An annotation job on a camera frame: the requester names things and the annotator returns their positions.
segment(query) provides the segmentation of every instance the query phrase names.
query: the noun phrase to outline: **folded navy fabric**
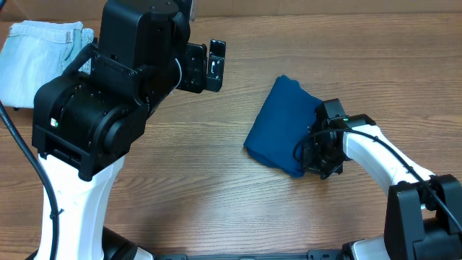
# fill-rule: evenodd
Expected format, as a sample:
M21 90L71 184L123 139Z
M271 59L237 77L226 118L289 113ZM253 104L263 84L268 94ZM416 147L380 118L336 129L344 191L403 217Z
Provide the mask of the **folded navy fabric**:
M245 140L248 154L268 167L302 177L305 173L293 158L293 149L316 121L315 108L321 102L306 93L298 81L279 77Z

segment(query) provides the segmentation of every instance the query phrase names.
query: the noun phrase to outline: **clothing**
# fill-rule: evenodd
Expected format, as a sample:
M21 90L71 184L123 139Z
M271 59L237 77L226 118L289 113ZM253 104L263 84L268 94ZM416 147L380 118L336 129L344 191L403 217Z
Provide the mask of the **clothing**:
M33 108L35 93L60 76L80 50L93 41L81 22L24 21L10 27L0 53L0 100L5 106ZM89 73L88 61L80 70Z
M293 150L316 121L315 108L321 103L306 93L298 81L285 75L279 77L245 140L248 154L292 177L304 176L301 164L293 158Z

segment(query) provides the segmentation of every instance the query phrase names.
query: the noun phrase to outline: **folded jeans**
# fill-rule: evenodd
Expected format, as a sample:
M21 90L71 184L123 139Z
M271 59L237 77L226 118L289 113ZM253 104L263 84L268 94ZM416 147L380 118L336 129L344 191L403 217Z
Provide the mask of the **folded jeans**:
M24 21L9 29L0 53L0 100L6 106L33 108L35 93L60 76L81 49L93 41L81 22ZM81 69L89 73L88 61Z

